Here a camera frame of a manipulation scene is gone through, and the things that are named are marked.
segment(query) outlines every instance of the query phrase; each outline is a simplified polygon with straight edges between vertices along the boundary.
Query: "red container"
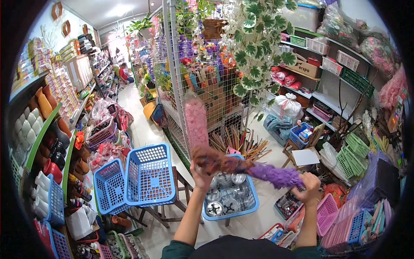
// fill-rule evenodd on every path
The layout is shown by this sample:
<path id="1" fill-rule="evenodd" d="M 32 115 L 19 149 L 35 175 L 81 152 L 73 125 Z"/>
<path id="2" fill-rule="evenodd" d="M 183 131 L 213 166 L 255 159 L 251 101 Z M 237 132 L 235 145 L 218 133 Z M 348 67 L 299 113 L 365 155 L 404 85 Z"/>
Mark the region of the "red container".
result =
<path id="1" fill-rule="evenodd" d="M 322 62 L 320 62 L 315 57 L 308 58 L 308 63 L 311 64 L 311 65 L 317 66 L 317 67 L 319 67 L 320 65 L 322 65 Z"/>

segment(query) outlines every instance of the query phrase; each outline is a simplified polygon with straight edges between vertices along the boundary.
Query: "wall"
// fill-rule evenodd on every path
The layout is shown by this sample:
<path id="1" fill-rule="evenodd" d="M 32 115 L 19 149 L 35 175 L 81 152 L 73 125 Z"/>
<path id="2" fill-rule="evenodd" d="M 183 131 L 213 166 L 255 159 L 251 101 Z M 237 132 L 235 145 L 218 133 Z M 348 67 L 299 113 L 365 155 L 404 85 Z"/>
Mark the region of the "wall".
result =
<path id="1" fill-rule="evenodd" d="M 39 20 L 33 27 L 33 31 L 29 35 L 29 39 L 33 37 L 43 37 L 41 26 L 45 25 L 47 35 L 45 41 L 50 39 L 49 42 L 51 43 L 53 51 L 58 52 L 68 43 L 69 40 L 77 38 L 79 35 L 83 34 L 82 27 L 86 24 L 88 26 L 89 33 L 91 33 L 92 38 L 95 40 L 93 27 L 65 8 L 63 8 L 62 16 L 56 21 L 53 21 L 51 15 L 53 5 L 53 2 L 49 3 L 43 14 L 41 14 Z M 62 33 L 62 25 L 66 20 L 69 20 L 70 22 L 70 34 L 67 37 L 65 37 Z"/>

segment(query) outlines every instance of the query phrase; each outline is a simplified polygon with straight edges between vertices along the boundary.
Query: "potted plant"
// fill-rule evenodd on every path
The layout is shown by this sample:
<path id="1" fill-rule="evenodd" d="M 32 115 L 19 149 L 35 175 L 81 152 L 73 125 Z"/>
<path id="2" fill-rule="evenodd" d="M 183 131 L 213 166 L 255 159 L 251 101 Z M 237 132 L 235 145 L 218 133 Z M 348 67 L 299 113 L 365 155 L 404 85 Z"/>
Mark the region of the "potted plant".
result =
<path id="1" fill-rule="evenodd" d="M 131 25 L 127 26 L 125 31 L 127 35 L 138 31 L 146 40 L 155 36 L 152 31 L 152 22 L 149 18 L 149 13 L 141 21 L 131 21 Z"/>

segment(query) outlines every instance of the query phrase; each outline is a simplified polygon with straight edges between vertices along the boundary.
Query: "red shirt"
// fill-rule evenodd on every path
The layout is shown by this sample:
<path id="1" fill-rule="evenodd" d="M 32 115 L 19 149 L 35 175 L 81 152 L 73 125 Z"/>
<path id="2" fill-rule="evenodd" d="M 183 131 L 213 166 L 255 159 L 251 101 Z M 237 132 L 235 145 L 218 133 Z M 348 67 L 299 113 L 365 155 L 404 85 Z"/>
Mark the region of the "red shirt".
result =
<path id="1" fill-rule="evenodd" d="M 128 76 L 125 74 L 124 70 L 122 68 L 119 69 L 119 76 L 126 80 Z"/>

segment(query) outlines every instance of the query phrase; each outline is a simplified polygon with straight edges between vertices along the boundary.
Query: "white plastic basket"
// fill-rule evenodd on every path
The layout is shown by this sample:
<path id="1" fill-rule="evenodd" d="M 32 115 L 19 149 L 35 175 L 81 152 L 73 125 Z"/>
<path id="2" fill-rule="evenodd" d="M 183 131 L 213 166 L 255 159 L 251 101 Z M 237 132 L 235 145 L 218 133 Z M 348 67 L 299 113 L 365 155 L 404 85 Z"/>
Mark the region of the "white plastic basket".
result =
<path id="1" fill-rule="evenodd" d="M 340 75 L 343 66 L 341 66 L 338 63 L 333 62 L 332 60 L 326 58 L 326 57 L 322 57 L 323 61 L 322 61 L 322 68 L 325 70 L 328 70 L 329 72 L 335 74 L 335 75 Z"/>
<path id="2" fill-rule="evenodd" d="M 291 47 L 289 47 L 289 46 L 286 46 L 286 45 L 279 45 L 279 50 L 280 50 L 280 52 L 293 52 L 294 51 L 294 48 L 291 48 Z"/>
<path id="3" fill-rule="evenodd" d="M 321 55 L 327 55 L 329 53 L 329 45 L 323 44 L 322 42 L 318 42 L 310 38 L 306 38 L 306 47 Z"/>
<path id="4" fill-rule="evenodd" d="M 356 68 L 359 65 L 359 60 L 351 57 L 350 55 L 338 50 L 337 61 L 347 68 L 352 69 L 356 72 Z"/>

